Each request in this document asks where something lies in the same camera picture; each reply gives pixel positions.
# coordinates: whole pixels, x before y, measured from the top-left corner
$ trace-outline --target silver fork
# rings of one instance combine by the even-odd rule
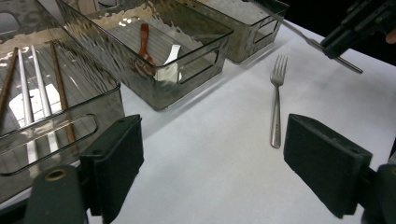
[[[278,55],[274,65],[273,73],[270,77],[271,83],[275,86],[275,104],[274,104],[274,114],[272,121],[271,130],[271,146],[275,148],[280,147],[280,97],[279,97],[279,87],[283,85],[286,74],[286,66],[288,64],[288,57],[283,55]]]

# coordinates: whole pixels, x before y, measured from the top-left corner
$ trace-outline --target table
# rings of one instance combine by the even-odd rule
[[[317,41],[321,36],[302,29]],[[278,54],[282,147],[270,146]],[[281,26],[274,46],[156,112],[121,88],[126,115],[140,114],[145,162],[114,223],[360,223],[333,216],[283,159],[288,114],[317,119],[387,163],[396,136],[396,67],[348,50],[351,72]],[[101,218],[90,217],[90,223]]]

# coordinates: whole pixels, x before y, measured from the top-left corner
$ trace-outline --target human hand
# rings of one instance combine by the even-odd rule
[[[396,28],[394,28],[392,31],[390,31],[389,34],[387,34],[385,40],[388,44],[396,44]]]

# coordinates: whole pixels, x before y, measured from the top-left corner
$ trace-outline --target plastic tray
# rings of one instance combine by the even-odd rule
[[[120,82],[61,28],[39,3],[2,1],[1,16],[11,30],[0,34],[0,87],[4,89],[13,50],[22,51],[24,71],[34,121],[25,123],[21,97],[19,58],[5,100],[0,126],[0,203],[28,189],[40,171],[71,164],[114,121],[124,117]],[[62,108],[50,41],[53,41],[68,106]],[[44,117],[31,45],[40,65],[52,114]],[[50,151],[49,134],[55,133],[58,149]],[[28,160],[29,144],[36,144],[37,160]]]
[[[252,3],[242,0],[177,0],[199,13],[233,28],[227,58],[243,63],[250,56],[271,47],[280,23]],[[288,5],[263,0],[265,7],[284,18]]]
[[[88,15],[76,1],[57,3],[73,37],[155,110],[219,74],[233,33],[176,0],[120,1]],[[155,65],[138,54],[142,23],[148,24],[147,51]],[[177,58],[165,63],[173,45],[181,46]],[[142,73],[142,66],[150,72]]]

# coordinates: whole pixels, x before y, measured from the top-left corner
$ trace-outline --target transparent plastic bin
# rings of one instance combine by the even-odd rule
[[[268,13],[242,0],[177,0],[197,12],[233,28],[227,58],[243,63],[256,52],[271,48],[280,23]],[[276,0],[263,0],[264,6],[281,18],[289,6]]]
[[[78,11],[78,1],[57,3],[72,36],[155,110],[219,74],[233,33],[176,0],[120,1],[88,15]],[[155,64],[138,54],[142,23]],[[181,46],[177,58],[165,63],[173,45]]]
[[[79,153],[114,121],[123,118],[124,110],[120,82],[82,50],[42,5],[33,0],[10,0],[1,1],[0,8],[0,16],[9,20],[10,28],[0,34],[1,91],[5,88],[13,50],[18,47],[22,51],[34,117],[32,123],[25,123],[18,57],[0,119],[0,203],[3,203],[31,187],[41,171],[78,162]],[[54,43],[64,83],[68,103],[64,108],[50,41]],[[38,93],[31,45],[35,47],[49,97],[52,114],[46,117]],[[51,152],[49,139],[53,133],[58,149]],[[27,149],[32,149],[32,144],[37,154],[35,161],[28,158]]]

